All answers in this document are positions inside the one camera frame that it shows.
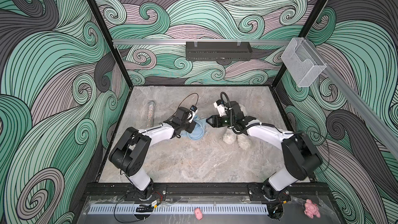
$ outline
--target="swirl pattern wallpaper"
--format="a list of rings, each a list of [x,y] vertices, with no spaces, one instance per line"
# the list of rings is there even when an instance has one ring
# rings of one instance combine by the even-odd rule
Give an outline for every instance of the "swirl pattern wallpaper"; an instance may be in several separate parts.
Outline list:
[[[113,38],[288,39],[317,0],[96,0]],[[136,85],[270,85],[284,47],[249,62],[188,62],[185,46],[118,46]]]
[[[86,0],[0,0],[1,223],[70,223],[129,88]]]
[[[328,0],[308,38],[398,136],[397,23],[398,0]],[[294,129],[323,156],[316,177],[347,223],[396,224],[398,162],[333,82],[321,74],[298,88],[286,72],[277,92]]]

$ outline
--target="perforated cable channel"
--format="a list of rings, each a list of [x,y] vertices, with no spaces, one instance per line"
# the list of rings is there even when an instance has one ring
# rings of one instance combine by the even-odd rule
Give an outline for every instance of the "perforated cable channel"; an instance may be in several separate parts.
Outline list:
[[[116,204],[92,204],[88,214],[113,214]],[[118,204],[116,214],[142,214],[136,212],[139,204]],[[267,206],[263,204],[164,204],[154,209],[152,214],[193,214],[200,208],[203,214],[266,214]]]

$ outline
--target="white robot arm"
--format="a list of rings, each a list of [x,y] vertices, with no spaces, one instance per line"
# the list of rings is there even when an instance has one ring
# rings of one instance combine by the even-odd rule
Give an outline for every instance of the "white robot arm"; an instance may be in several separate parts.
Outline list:
[[[175,115],[157,127],[141,130],[129,127],[112,149],[109,160],[125,173],[141,198],[150,196],[153,185],[152,179],[142,168],[148,148],[162,140],[179,137],[183,130],[192,133],[196,125],[192,120],[196,113],[196,106],[190,109],[178,107]]]
[[[279,192],[290,184],[303,180],[322,163],[321,156],[305,133],[293,133],[280,130],[271,124],[261,123],[258,119],[245,116],[235,101],[221,100],[214,106],[219,114],[207,118],[212,127],[229,127],[236,134],[258,137],[282,150],[285,166],[264,181],[264,195],[275,199]],[[148,148],[162,140],[178,137],[181,131],[191,133],[196,125],[193,117],[197,108],[179,107],[176,114],[160,126],[136,130],[127,128],[109,155],[109,160],[123,172],[137,188],[137,193],[147,199],[152,192],[152,179],[142,168]]]
[[[281,130],[272,124],[261,123],[255,117],[245,116],[236,101],[229,101],[222,92],[221,99],[214,103],[218,115],[206,120],[212,127],[228,127],[234,133],[258,137],[283,152],[285,166],[264,181],[264,195],[275,199],[285,187],[298,180],[304,180],[322,163],[316,147],[304,133]]]

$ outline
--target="pink toy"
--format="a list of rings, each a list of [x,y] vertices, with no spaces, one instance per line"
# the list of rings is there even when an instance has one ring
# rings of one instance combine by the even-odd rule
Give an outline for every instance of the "pink toy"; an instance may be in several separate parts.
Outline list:
[[[198,220],[201,220],[201,219],[203,218],[203,214],[202,214],[202,212],[200,211],[200,208],[196,208],[196,209],[195,209],[195,216],[196,216],[196,218],[197,218]]]
[[[318,218],[321,217],[321,214],[319,213],[318,206],[316,206],[315,203],[312,203],[310,199],[307,199],[306,203],[304,204],[305,210],[304,213],[310,217],[311,219],[314,218],[314,215]]]

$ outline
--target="wire mesh basket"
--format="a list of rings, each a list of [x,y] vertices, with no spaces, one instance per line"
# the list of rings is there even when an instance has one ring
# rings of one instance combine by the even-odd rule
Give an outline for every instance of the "wire mesh basket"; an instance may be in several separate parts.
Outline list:
[[[326,68],[316,47],[300,37],[292,38],[281,58],[298,87],[309,87]]]

